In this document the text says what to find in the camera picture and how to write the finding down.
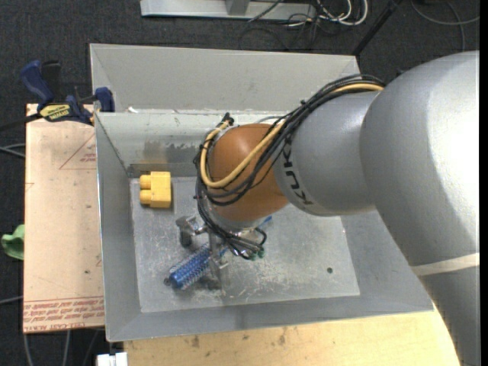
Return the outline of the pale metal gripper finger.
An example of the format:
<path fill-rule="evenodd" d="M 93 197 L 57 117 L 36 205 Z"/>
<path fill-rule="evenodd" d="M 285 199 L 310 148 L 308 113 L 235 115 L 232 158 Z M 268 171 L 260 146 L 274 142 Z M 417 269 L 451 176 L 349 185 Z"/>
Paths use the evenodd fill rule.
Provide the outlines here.
<path fill-rule="evenodd" d="M 210 267 L 210 283 L 211 290 L 222 290 L 229 282 L 229 261 L 227 259 L 211 259 Z"/>
<path fill-rule="evenodd" d="M 179 217 L 176 220 L 176 225 L 179 228 L 181 245 L 185 248 L 189 247 L 200 229 L 196 217 Z"/>

